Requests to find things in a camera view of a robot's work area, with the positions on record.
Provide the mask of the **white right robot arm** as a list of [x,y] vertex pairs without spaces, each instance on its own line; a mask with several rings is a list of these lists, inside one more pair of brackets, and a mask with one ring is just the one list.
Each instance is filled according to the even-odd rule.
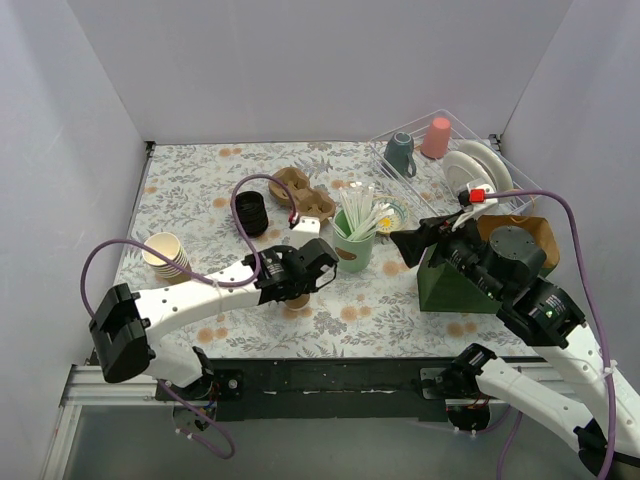
[[520,410],[560,437],[599,479],[639,476],[639,395],[604,359],[584,313],[560,287],[541,276],[546,254],[532,235],[500,226],[481,238],[474,220],[421,221],[391,239],[405,264],[426,250],[432,266],[448,264],[499,304],[496,316],[561,376],[568,399],[510,367],[478,343],[466,347],[427,386],[447,397],[480,393]]

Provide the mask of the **brown paper coffee cup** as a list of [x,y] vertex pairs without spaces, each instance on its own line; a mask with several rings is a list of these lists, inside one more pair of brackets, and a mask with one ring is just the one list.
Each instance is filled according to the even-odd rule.
[[286,300],[285,305],[288,309],[292,311],[299,311],[305,308],[309,303],[309,301],[310,301],[310,295],[302,294],[295,299]]

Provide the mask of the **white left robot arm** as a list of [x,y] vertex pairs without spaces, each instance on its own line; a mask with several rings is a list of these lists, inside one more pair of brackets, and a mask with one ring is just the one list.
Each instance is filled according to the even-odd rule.
[[338,256],[323,239],[300,248],[279,245],[248,255],[202,279],[133,292],[125,283],[105,294],[89,330],[110,384],[149,375],[193,400],[213,386],[214,367],[198,347],[170,334],[205,318],[318,292],[336,277]]

